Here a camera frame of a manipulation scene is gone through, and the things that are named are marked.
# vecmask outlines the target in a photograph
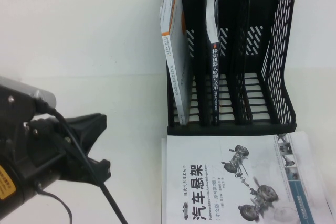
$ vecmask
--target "white table surface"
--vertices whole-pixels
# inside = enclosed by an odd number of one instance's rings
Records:
[[[285,83],[298,130],[310,136],[328,194],[336,204],[336,79],[335,69],[289,69]],[[167,131],[166,75],[96,78],[25,79],[53,92],[57,109],[66,117],[100,112],[108,128],[90,152],[111,161],[106,182],[129,224],[161,223],[161,139]],[[47,191],[72,210],[73,222],[119,223],[100,189],[93,185],[57,181]],[[36,196],[1,224],[68,223],[63,206]]]

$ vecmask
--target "book spine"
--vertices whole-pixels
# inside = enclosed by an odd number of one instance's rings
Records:
[[[164,52],[166,54],[170,80],[171,80],[172,87],[173,87],[176,108],[177,108],[177,112],[179,113],[178,118],[179,118],[181,125],[186,125],[186,118],[185,118],[183,105],[182,105],[180,85],[178,84],[178,80],[176,76],[176,67],[175,67],[175,62],[174,62],[174,57],[173,57],[173,50],[172,50],[172,44],[170,41],[170,36],[169,35],[162,36],[162,40],[163,40]]]
[[[211,91],[212,91],[212,111],[213,124],[219,125],[219,57],[218,43],[212,44],[211,47]]]

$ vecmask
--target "white wall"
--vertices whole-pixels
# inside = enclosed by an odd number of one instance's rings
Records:
[[[160,0],[0,0],[0,74],[165,72]],[[336,67],[336,1],[296,0],[287,67]]]

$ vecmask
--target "screw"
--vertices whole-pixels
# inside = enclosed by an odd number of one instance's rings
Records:
[[[13,103],[15,101],[14,97],[12,97],[12,96],[8,97],[8,101],[9,101],[9,103]]]
[[[37,130],[37,129],[34,129],[34,130],[33,130],[33,135],[34,135],[34,136],[38,136],[38,130]]]

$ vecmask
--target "wheel illustration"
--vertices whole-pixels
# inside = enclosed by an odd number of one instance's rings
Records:
[[[262,185],[258,188],[258,193],[266,202],[273,202],[278,199],[277,193],[270,186]]]
[[[238,209],[240,210],[241,216],[248,221],[254,221],[258,218],[259,213],[256,209],[251,205],[243,205],[239,206]]]
[[[237,172],[237,167],[235,167],[233,164],[231,163],[226,163],[224,165],[224,169],[226,169],[229,173],[236,173]]]
[[[236,148],[235,148],[235,151],[238,152],[242,156],[248,156],[248,154],[250,154],[248,149],[241,146],[241,145],[237,145]]]

